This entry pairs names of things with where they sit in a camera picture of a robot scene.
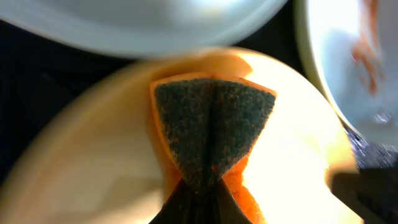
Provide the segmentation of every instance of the bowl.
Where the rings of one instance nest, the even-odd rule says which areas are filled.
[[[325,181],[334,170],[356,167],[327,100],[292,68],[237,48],[141,62],[88,90],[9,175],[0,191],[0,223],[149,223],[170,178],[147,132],[149,83],[197,71],[243,77],[278,92],[244,171],[244,186],[268,223],[361,223]]]
[[[394,0],[306,0],[295,6],[310,81],[357,134],[392,146],[398,146],[397,8]]]
[[[3,0],[0,18],[78,49],[137,58],[231,45],[287,0]]]

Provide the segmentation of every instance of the plate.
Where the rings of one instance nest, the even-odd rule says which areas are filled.
[[[376,43],[366,2],[377,0],[297,2],[298,47],[309,79],[351,129],[367,141],[398,146],[398,123],[391,119],[398,116],[398,31],[391,29],[398,21],[398,2],[378,1]],[[363,36],[370,69],[353,51]],[[372,90],[373,80],[377,86]]]
[[[126,58],[231,45],[287,0],[3,0],[6,22],[78,49]]]
[[[237,48],[135,64],[87,91],[6,180],[0,223],[148,223],[162,206],[167,178],[146,129],[149,83],[197,71],[244,77],[278,92],[244,171],[269,223],[361,223],[325,183],[331,171],[355,167],[328,102],[285,64]]]

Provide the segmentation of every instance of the dish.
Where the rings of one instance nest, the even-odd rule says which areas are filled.
[[[287,0],[4,0],[6,22],[78,49],[156,57],[230,45],[271,19]]]
[[[298,2],[299,51],[309,79],[351,129],[367,141],[398,146],[398,31],[391,29],[398,2],[378,1],[377,12],[369,3],[377,1]],[[352,51],[358,43],[365,57]]]
[[[361,223],[325,183],[333,170],[355,167],[328,102],[283,63],[236,48],[142,62],[89,90],[12,171],[0,193],[0,223],[148,223],[162,206],[167,178],[146,132],[149,83],[197,71],[245,77],[278,92],[244,171],[269,223]]]

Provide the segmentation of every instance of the table surface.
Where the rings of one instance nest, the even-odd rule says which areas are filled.
[[[73,49],[0,21],[0,185],[40,130],[73,99],[137,60]],[[301,74],[293,2],[236,46],[270,55]],[[369,144],[348,130],[360,168],[389,167],[398,153]]]

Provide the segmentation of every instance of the white bowl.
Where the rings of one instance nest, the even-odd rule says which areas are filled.
[[[2,0],[0,18],[100,54],[148,57],[230,45],[287,0]]]
[[[296,3],[298,46],[311,82],[351,129],[371,142],[398,146],[396,124],[376,124],[372,117],[377,112],[388,111],[398,118],[398,2],[379,1],[380,71],[386,79],[376,79],[379,90],[374,96],[368,91],[369,73],[361,61],[355,63],[351,53],[360,34],[363,2],[306,0]]]
[[[242,49],[140,63],[85,93],[6,180],[0,223],[148,223],[162,206],[162,180],[170,178],[146,130],[149,83],[197,71],[244,77],[278,92],[244,171],[244,186],[268,223],[361,223],[325,183],[326,175],[356,167],[337,115],[296,71]]]

